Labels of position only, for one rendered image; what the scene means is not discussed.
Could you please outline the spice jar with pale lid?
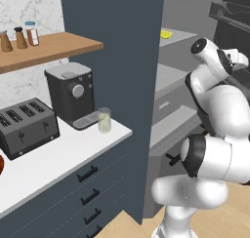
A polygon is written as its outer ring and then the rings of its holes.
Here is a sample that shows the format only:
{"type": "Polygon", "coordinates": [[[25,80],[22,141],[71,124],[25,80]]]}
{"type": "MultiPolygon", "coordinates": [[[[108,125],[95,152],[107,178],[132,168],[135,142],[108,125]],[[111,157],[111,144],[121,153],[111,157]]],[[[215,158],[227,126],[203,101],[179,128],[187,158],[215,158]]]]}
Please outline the spice jar with pale lid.
{"type": "Polygon", "coordinates": [[[39,37],[35,27],[34,21],[26,21],[25,23],[26,34],[28,38],[28,42],[30,46],[38,46],[39,45],[39,37]]]}

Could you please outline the grey fridge shelf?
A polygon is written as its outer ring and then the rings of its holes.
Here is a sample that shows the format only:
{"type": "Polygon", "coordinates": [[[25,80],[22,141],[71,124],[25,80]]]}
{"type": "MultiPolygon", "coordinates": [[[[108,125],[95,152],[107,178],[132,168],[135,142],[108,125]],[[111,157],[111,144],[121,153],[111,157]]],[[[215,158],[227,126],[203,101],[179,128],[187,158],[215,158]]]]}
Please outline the grey fridge shelf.
{"type": "Polygon", "coordinates": [[[155,92],[160,92],[165,87],[168,87],[175,82],[185,78],[186,75],[187,74],[180,69],[163,64],[157,65],[155,92]]]}
{"type": "Polygon", "coordinates": [[[176,29],[166,28],[166,31],[171,32],[172,35],[167,39],[161,38],[159,42],[160,47],[171,45],[173,43],[177,43],[177,42],[180,42],[180,41],[192,38],[192,37],[197,37],[197,34],[195,33],[185,32],[185,31],[176,30],[176,29]]]}
{"type": "Polygon", "coordinates": [[[176,111],[151,127],[150,144],[153,147],[185,123],[199,123],[197,111],[182,105],[176,111]]]}

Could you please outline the dark grey four-slot toaster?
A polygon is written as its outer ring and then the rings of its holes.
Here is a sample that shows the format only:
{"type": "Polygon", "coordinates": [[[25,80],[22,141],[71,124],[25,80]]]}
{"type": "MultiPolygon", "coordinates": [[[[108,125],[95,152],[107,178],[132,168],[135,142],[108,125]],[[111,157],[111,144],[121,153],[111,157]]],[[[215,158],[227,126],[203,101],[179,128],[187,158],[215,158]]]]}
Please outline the dark grey four-slot toaster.
{"type": "Polygon", "coordinates": [[[38,98],[0,109],[0,149],[10,160],[59,136],[56,113],[38,98]]]}

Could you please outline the brown shaker with black cap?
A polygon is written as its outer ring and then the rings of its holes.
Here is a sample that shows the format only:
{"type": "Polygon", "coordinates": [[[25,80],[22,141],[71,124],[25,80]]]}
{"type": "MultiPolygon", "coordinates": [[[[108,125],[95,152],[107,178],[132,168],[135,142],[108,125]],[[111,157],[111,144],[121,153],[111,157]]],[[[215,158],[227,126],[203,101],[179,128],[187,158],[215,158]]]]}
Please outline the brown shaker with black cap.
{"type": "Polygon", "coordinates": [[[14,31],[16,32],[16,38],[17,38],[17,47],[21,50],[27,48],[26,41],[24,39],[22,28],[21,27],[15,27],[14,31]]]}

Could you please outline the wooden wall shelf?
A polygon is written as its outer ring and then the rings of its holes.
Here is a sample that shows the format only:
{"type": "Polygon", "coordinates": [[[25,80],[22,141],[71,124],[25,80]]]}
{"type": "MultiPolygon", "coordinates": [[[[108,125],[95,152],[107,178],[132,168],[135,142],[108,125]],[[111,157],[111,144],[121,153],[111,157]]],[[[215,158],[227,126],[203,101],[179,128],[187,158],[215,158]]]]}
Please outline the wooden wall shelf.
{"type": "Polygon", "coordinates": [[[12,52],[4,53],[0,48],[0,74],[90,53],[104,47],[102,42],[68,32],[40,36],[38,46],[29,46],[23,50],[17,48],[16,40],[11,44],[12,52]]]}

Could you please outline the dark blue drawer front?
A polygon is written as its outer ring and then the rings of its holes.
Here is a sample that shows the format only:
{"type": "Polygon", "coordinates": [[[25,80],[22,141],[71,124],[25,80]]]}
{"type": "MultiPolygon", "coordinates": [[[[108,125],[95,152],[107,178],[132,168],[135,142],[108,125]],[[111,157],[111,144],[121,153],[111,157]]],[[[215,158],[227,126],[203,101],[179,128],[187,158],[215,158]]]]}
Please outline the dark blue drawer front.
{"type": "Polygon", "coordinates": [[[0,238],[45,238],[56,227],[56,215],[65,199],[111,169],[119,169],[125,178],[126,158],[126,144],[121,142],[67,176],[1,178],[0,238]],[[79,182],[77,175],[83,176],[91,166],[98,171],[79,182]]]}
{"type": "Polygon", "coordinates": [[[78,189],[75,193],[65,199],[59,206],[56,215],[56,227],[50,231],[45,238],[70,238],[73,232],[73,221],[93,207],[99,200],[106,202],[111,196],[123,194],[124,175],[119,169],[111,169],[102,176],[98,176],[89,185],[78,189]],[[86,199],[93,193],[93,188],[98,189],[100,194],[85,206],[81,198],[86,199]]]}
{"type": "Polygon", "coordinates": [[[123,230],[121,217],[123,212],[120,212],[113,219],[103,218],[97,224],[103,227],[102,231],[94,238],[124,238],[121,235],[123,230]]]}
{"type": "Polygon", "coordinates": [[[111,196],[106,202],[99,200],[93,207],[73,221],[73,232],[70,238],[86,238],[86,231],[90,226],[97,224],[103,218],[113,219],[121,210],[120,204],[122,200],[123,194],[111,196]],[[95,212],[95,208],[101,210],[101,214],[86,225],[84,218],[89,218],[95,212]]]}

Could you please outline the dark blue tall cabinet panel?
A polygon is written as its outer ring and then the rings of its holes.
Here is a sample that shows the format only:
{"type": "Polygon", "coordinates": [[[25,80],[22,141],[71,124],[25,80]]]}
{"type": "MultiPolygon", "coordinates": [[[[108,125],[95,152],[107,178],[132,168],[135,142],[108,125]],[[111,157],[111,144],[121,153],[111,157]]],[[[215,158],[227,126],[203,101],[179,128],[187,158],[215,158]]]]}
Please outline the dark blue tall cabinet panel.
{"type": "Polygon", "coordinates": [[[72,57],[93,69],[95,105],[133,131],[127,139],[124,210],[143,219],[164,0],[62,0],[64,28],[104,44],[72,57]]]}

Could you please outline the grey fridge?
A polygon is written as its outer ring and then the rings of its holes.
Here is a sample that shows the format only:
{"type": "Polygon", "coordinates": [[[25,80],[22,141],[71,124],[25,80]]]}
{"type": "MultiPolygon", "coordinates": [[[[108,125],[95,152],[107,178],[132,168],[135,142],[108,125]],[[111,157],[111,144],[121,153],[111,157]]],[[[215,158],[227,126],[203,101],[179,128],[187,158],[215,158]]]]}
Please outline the grey fridge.
{"type": "MultiPolygon", "coordinates": [[[[174,67],[187,75],[197,67],[197,61],[190,52],[191,45],[199,38],[213,39],[217,23],[209,17],[211,3],[222,0],[164,0],[161,28],[195,33],[192,37],[171,45],[159,46],[158,64],[174,67]]],[[[197,111],[186,85],[186,77],[154,94],[151,127],[182,105],[197,111]]],[[[183,140],[190,134],[203,134],[205,128],[199,123],[185,123],[173,133],[149,148],[144,218],[154,217],[161,206],[151,196],[151,185],[160,177],[181,175],[185,172],[181,162],[171,167],[166,153],[176,156],[180,153],[183,140]]]]}

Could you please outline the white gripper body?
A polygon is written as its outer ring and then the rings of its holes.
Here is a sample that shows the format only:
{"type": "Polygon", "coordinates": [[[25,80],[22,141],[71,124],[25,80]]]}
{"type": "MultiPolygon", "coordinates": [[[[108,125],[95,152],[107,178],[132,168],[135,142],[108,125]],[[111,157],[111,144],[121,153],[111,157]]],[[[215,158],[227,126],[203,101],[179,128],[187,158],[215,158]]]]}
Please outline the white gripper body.
{"type": "Polygon", "coordinates": [[[230,49],[228,55],[234,67],[247,67],[249,65],[249,59],[237,49],[230,49]]]}

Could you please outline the dark fridge door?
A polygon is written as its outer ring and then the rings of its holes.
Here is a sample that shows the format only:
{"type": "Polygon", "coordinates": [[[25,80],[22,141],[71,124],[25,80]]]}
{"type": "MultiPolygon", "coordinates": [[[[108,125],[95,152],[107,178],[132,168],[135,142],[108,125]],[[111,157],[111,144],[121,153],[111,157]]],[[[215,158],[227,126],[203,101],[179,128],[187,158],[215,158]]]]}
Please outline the dark fridge door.
{"type": "Polygon", "coordinates": [[[209,17],[217,21],[213,41],[250,57],[250,0],[213,1],[209,17]]]}

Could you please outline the glass of lemonade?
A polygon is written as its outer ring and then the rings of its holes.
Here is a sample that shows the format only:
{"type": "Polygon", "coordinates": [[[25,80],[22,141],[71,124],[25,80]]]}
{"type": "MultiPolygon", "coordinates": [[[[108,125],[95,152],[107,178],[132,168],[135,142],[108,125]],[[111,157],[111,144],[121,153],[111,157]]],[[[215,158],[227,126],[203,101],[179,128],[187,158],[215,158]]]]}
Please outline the glass of lemonade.
{"type": "Polygon", "coordinates": [[[101,133],[108,133],[111,129],[111,111],[107,107],[98,110],[98,125],[101,133]]]}

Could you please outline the brown shaker with grey cap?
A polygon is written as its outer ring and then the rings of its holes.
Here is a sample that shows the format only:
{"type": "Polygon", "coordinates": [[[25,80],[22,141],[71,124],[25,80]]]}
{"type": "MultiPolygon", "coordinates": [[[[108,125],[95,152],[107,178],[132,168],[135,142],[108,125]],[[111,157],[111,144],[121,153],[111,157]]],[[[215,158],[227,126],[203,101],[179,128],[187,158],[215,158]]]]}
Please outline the brown shaker with grey cap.
{"type": "Polygon", "coordinates": [[[0,40],[1,40],[1,48],[4,53],[12,52],[13,47],[11,45],[11,42],[8,38],[7,31],[1,30],[0,31],[0,40]]]}

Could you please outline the dark grey coffee machine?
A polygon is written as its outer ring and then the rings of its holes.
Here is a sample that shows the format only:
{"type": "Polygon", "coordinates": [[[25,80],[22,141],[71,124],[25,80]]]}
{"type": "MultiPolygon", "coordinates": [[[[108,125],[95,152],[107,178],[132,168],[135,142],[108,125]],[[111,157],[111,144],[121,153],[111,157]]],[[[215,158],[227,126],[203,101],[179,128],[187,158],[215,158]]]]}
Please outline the dark grey coffee machine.
{"type": "Polygon", "coordinates": [[[52,107],[65,123],[80,131],[98,122],[90,67],[69,62],[48,68],[44,74],[52,107]]]}

